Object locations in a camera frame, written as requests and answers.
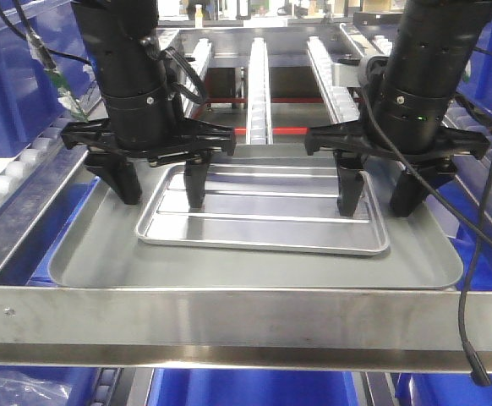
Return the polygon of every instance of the cable connector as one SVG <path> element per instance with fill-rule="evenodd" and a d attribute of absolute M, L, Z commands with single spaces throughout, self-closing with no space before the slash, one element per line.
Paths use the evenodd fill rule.
<path fill-rule="evenodd" d="M 467 362 L 472 367 L 471 377 L 473 383 L 478 387 L 490 387 L 492 386 L 492 378 L 484 368 L 483 361 L 479 358 L 479 354 L 475 351 L 473 345 L 469 342 L 462 343 L 462 349 L 466 355 Z"/>

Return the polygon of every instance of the metal bar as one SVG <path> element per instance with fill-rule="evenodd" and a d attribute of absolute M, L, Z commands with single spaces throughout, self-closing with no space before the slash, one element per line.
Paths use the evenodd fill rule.
<path fill-rule="evenodd" d="M 247 97 L 211 97 L 207 103 L 247 103 Z M 311 104 L 322 103 L 320 97 L 273 97 L 271 103 Z"/>
<path fill-rule="evenodd" d="M 0 287 L 0 343 L 459 351 L 458 296 L 355 289 Z M 473 292 L 468 300 L 468 335 L 478 351 L 492 351 L 492 293 Z"/>
<path fill-rule="evenodd" d="M 364 58 L 379 54 L 372 43 L 354 25 L 340 23 L 338 28 L 347 47 L 352 50 L 354 57 Z"/>
<path fill-rule="evenodd" d="M 273 144 L 269 58 L 263 38 L 255 38 L 248 71 L 246 144 Z"/>
<path fill-rule="evenodd" d="M 331 122 L 336 124 L 357 120 L 358 109 L 347 88 L 333 85 L 331 55 L 319 37 L 309 38 L 308 56 Z"/>
<path fill-rule="evenodd" d="M 368 406 L 397 406 L 398 401 L 393 396 L 387 374 L 383 372 L 363 372 L 364 391 Z"/>
<path fill-rule="evenodd" d="M 0 272 L 74 176 L 85 153 L 84 148 L 67 151 L 57 145 L 57 149 L 47 155 L 46 160 L 3 209 L 0 215 Z"/>

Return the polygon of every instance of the gray plastic tray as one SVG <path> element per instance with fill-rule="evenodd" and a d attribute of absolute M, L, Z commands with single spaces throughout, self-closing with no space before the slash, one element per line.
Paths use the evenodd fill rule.
<path fill-rule="evenodd" d="M 294 166 L 334 165 L 329 154 L 306 157 L 302 145 L 239 146 L 235 157 L 221 156 L 215 163 L 286 166 L 290 158 Z M 138 164 L 143 190 L 150 196 L 167 168 Z M 375 159 L 366 169 L 391 241 L 378 255 L 146 244 L 134 231 L 145 207 L 124 205 L 99 183 L 59 245 L 49 271 L 56 283 L 81 288 L 432 289 L 456 283 L 462 263 L 428 208 L 420 206 L 409 218 L 393 217 L 387 210 L 394 186 L 389 169 Z"/>
<path fill-rule="evenodd" d="M 336 207 L 335 167 L 210 166 L 205 201 L 190 209 L 184 165 L 170 167 L 139 220 L 136 233 L 148 244 L 376 255 L 389 241 L 365 174 L 353 217 Z"/>

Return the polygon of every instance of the bottle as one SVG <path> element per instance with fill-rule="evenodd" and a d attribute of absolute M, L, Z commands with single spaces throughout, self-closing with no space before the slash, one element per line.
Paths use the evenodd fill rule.
<path fill-rule="evenodd" d="M 195 28 L 203 28 L 203 6 L 195 4 Z"/>

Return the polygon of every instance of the stainless steel rail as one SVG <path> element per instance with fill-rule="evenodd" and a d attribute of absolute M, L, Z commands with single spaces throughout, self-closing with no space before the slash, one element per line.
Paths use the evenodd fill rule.
<path fill-rule="evenodd" d="M 308 41 L 308 56 L 315 80 L 333 124 L 358 119 L 358 109 L 347 87 L 334 86 L 331 55 L 317 36 Z"/>
<path fill-rule="evenodd" d="M 273 144 L 269 57 L 263 38 L 255 38 L 248 70 L 246 144 Z"/>

